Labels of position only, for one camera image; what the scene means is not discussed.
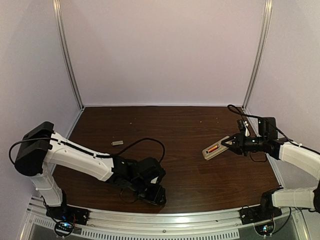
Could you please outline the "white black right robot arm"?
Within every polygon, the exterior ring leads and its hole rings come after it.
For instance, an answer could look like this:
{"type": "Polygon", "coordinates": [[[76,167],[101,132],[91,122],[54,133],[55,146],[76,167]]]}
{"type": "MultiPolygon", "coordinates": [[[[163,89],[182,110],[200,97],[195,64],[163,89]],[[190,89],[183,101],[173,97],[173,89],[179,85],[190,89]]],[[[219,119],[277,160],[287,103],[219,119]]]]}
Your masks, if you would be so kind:
{"type": "MultiPolygon", "coordinates": [[[[237,155],[263,152],[270,157],[289,163],[320,180],[320,153],[293,142],[287,137],[278,138],[280,130],[274,117],[258,117],[259,136],[246,136],[244,124],[240,132],[221,141],[221,145],[237,155]]],[[[308,209],[320,212],[320,186],[309,188],[275,188],[261,195],[260,206],[256,210],[259,220],[268,220],[276,209],[282,207],[308,209]]]]}

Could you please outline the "orange AAA battery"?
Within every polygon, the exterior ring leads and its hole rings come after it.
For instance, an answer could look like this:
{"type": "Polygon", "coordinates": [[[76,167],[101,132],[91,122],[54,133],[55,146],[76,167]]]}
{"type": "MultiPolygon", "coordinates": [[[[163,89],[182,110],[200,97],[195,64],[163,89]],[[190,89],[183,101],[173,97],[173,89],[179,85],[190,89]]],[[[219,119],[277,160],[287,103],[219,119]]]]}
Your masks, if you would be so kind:
{"type": "Polygon", "coordinates": [[[218,146],[218,145],[215,145],[215,146],[211,147],[211,148],[208,150],[208,153],[212,153],[212,152],[214,152],[215,150],[217,150],[218,148],[219,148],[219,146],[218,146]]]}

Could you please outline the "white remote control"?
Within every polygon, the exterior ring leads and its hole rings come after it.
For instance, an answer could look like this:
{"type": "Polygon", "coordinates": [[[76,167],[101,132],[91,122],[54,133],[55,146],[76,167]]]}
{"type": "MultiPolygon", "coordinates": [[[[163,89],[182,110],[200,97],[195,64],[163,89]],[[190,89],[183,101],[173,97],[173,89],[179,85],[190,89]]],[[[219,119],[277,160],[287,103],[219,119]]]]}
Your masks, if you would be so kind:
{"type": "Polygon", "coordinates": [[[210,145],[209,147],[205,148],[202,151],[202,155],[206,161],[211,160],[212,158],[216,157],[217,155],[225,152],[228,150],[228,147],[222,145],[222,141],[227,140],[229,136],[225,136],[219,141],[215,142],[214,144],[210,145]]]}

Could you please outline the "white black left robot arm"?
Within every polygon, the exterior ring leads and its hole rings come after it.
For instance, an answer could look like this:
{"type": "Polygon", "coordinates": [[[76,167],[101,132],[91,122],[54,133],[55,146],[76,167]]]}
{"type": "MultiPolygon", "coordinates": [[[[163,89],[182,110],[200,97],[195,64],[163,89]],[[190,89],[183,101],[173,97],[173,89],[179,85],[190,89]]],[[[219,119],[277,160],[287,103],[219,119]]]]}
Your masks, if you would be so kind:
{"type": "Polygon", "coordinates": [[[10,158],[21,175],[29,177],[44,198],[44,205],[61,222],[72,218],[66,193],[58,187],[48,164],[63,166],[96,178],[121,189],[130,189],[143,202],[156,206],[166,204],[166,190],[161,181],[166,171],[161,160],[147,157],[127,159],[121,153],[109,154],[94,151],[76,144],[54,131],[54,124],[45,121],[25,134],[15,158],[10,158]]]}

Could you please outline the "grey remote battery cover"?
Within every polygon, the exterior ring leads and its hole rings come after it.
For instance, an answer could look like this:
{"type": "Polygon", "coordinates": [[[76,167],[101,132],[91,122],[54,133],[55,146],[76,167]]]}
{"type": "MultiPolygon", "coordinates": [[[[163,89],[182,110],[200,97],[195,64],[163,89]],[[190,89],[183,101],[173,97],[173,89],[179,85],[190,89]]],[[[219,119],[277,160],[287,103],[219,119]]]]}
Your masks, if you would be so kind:
{"type": "Polygon", "coordinates": [[[120,146],[120,145],[123,145],[123,144],[124,144],[124,142],[122,140],[112,141],[111,142],[112,146],[120,146]]]}

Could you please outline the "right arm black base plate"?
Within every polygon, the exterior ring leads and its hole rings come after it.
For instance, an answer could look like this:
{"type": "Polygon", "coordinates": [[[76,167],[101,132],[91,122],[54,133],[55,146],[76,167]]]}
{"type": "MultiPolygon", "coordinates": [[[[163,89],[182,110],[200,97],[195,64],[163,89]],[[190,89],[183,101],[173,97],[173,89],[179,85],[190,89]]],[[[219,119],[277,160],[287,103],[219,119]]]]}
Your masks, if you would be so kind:
{"type": "Polygon", "coordinates": [[[241,223],[243,225],[272,220],[274,217],[282,215],[282,211],[273,205],[243,206],[239,211],[241,223]]]}

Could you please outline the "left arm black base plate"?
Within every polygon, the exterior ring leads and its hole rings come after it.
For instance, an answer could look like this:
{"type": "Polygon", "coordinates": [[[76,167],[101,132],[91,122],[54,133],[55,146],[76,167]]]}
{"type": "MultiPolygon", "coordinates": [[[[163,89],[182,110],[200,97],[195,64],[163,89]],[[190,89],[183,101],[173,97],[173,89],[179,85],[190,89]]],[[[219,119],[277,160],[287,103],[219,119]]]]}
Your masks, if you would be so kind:
{"type": "Polygon", "coordinates": [[[74,206],[59,206],[59,207],[47,207],[46,215],[52,217],[55,220],[67,221],[78,225],[85,226],[89,219],[90,211],[85,208],[79,208],[74,206]]]}

